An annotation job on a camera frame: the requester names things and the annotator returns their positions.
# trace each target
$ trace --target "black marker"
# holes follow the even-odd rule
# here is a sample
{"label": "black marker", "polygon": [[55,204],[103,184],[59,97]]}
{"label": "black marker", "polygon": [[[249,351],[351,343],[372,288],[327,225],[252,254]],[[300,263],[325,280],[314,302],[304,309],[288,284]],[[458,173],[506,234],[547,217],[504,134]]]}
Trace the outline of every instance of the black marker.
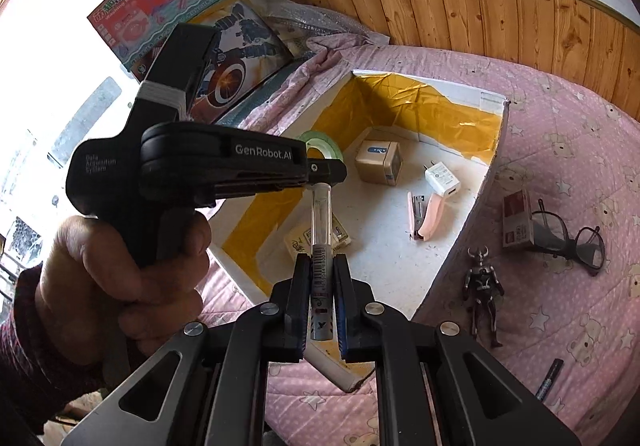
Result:
{"label": "black marker", "polygon": [[559,360],[558,358],[554,359],[554,362],[551,363],[551,368],[546,373],[546,378],[540,385],[540,388],[536,392],[536,399],[539,401],[544,401],[546,394],[551,390],[551,387],[554,384],[554,381],[558,377],[560,370],[562,369],[562,365],[564,365],[563,360]]}

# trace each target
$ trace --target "yellow packaging paper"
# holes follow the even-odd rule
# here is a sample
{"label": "yellow packaging paper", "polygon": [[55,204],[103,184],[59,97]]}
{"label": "yellow packaging paper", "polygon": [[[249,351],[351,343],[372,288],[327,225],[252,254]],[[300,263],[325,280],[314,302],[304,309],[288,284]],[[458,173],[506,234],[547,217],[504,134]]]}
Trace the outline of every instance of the yellow packaging paper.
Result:
{"label": "yellow packaging paper", "polygon": [[[353,76],[325,108],[312,130],[324,132],[343,152],[372,126],[397,126],[489,164],[495,155],[501,116],[449,101],[435,88],[400,74]],[[302,199],[302,189],[256,195],[222,249],[267,295],[272,285],[255,255]]]}

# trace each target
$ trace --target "pink bedsheet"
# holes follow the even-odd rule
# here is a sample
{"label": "pink bedsheet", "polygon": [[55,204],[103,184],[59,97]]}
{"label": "pink bedsheet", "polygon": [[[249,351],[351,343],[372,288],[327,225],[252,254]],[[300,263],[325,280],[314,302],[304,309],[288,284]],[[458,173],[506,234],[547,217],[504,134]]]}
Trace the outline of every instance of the pink bedsheet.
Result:
{"label": "pink bedsheet", "polygon": [[[375,47],[352,35],[310,41],[318,54],[292,74],[244,127],[279,134],[351,69],[464,83],[511,99],[508,134],[490,199],[469,245],[487,245],[506,295],[498,300],[504,347],[495,356],[532,390],[554,358],[564,368],[546,404],[585,446],[606,436],[640,383],[640,125],[594,92],[501,60],[414,47]],[[602,228],[604,270],[595,278],[562,258],[500,252],[500,200],[526,185],[575,236]],[[415,320],[468,328],[461,298],[466,256],[440,272]],[[248,303],[215,263],[204,288],[208,324]],[[487,321],[481,323],[486,331]],[[488,344],[486,333],[481,339]],[[270,366],[266,419],[291,445],[379,444],[375,379],[344,394],[308,363]]]}

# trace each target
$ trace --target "barcode label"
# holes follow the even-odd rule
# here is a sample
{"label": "barcode label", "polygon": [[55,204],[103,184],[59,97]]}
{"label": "barcode label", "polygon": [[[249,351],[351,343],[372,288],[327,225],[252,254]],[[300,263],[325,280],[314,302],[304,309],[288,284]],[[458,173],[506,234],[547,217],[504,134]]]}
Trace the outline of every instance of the barcode label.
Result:
{"label": "barcode label", "polygon": [[314,294],[327,294],[326,284],[326,247],[316,247],[313,250],[313,285]]}
{"label": "barcode label", "polygon": [[524,224],[516,226],[516,240],[524,240],[527,238],[527,227]]}

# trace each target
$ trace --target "metal screw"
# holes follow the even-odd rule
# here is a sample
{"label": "metal screw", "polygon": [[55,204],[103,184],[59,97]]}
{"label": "metal screw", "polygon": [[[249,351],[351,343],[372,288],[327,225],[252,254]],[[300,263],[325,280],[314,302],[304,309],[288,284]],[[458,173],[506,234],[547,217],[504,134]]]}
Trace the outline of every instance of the metal screw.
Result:
{"label": "metal screw", "polygon": [[260,305],[260,312],[265,316],[271,316],[272,314],[277,314],[280,308],[278,304],[268,301]]}
{"label": "metal screw", "polygon": [[445,336],[457,336],[460,332],[460,327],[457,323],[453,323],[453,321],[445,321],[440,325],[440,332]]}
{"label": "metal screw", "polygon": [[187,336],[200,336],[204,331],[204,325],[199,321],[192,321],[184,326],[183,332]]}
{"label": "metal screw", "polygon": [[374,316],[378,314],[382,314],[385,311],[385,306],[377,301],[372,301],[371,303],[367,303],[364,307],[364,311],[367,314],[372,314]]}

